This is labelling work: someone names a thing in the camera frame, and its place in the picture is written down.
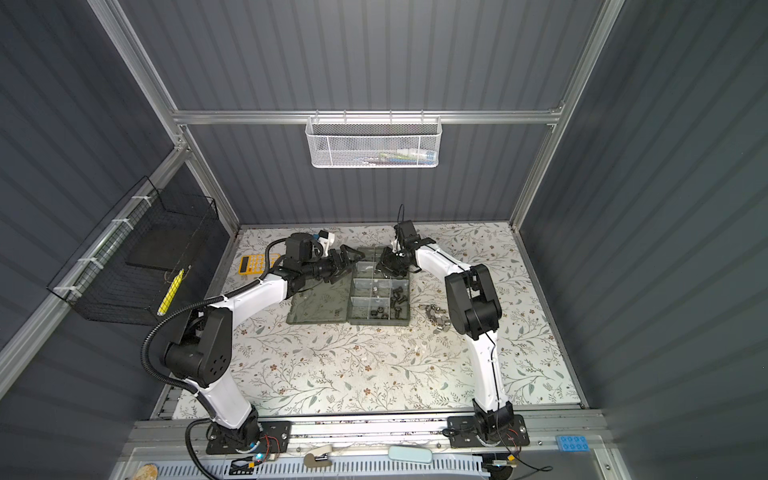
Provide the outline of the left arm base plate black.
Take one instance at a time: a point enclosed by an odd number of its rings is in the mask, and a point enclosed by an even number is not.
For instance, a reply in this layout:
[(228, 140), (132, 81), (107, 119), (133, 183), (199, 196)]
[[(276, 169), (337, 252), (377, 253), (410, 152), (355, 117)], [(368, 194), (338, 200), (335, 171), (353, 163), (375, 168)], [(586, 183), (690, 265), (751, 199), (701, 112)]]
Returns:
[(211, 422), (206, 430), (206, 453), (285, 453), (291, 429), (292, 423), (288, 421), (250, 421), (236, 430)]

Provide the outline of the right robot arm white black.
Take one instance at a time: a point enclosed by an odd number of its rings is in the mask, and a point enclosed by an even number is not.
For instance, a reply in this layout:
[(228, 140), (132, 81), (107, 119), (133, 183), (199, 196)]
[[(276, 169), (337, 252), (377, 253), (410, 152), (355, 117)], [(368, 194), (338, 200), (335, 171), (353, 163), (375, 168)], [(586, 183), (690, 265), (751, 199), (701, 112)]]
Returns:
[(451, 325), (469, 345), (476, 382), (472, 399), (475, 429), (488, 437), (514, 416), (501, 378), (497, 332), (502, 307), (491, 273), (483, 264), (470, 265), (454, 258), (435, 240), (421, 236), (410, 220), (395, 224), (394, 232), (378, 269), (391, 275), (416, 269), (444, 282)]

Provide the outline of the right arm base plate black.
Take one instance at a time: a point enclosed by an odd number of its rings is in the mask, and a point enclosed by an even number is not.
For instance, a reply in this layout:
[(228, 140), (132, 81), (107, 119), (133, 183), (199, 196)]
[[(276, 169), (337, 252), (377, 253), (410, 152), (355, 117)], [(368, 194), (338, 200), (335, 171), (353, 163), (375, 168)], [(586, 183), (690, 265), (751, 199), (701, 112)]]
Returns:
[(528, 428), (520, 414), (514, 414), (510, 419), (492, 421), (487, 426), (481, 426), (474, 415), (449, 416), (441, 434), (449, 440), (452, 448), (516, 449), (530, 445)]

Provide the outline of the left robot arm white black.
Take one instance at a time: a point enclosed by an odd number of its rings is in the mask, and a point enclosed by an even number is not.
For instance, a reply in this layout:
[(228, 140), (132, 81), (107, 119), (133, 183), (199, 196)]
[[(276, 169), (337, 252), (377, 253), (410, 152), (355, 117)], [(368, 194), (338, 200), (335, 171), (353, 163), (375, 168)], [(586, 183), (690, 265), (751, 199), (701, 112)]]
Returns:
[(309, 281), (335, 283), (365, 259), (362, 251), (350, 246), (335, 248), (334, 241), (332, 233), (322, 230), (270, 242), (257, 279), (190, 308), (176, 323), (161, 365), (219, 427), (234, 432), (252, 429), (258, 422), (255, 408), (229, 371), (235, 331), (255, 314), (304, 290)]

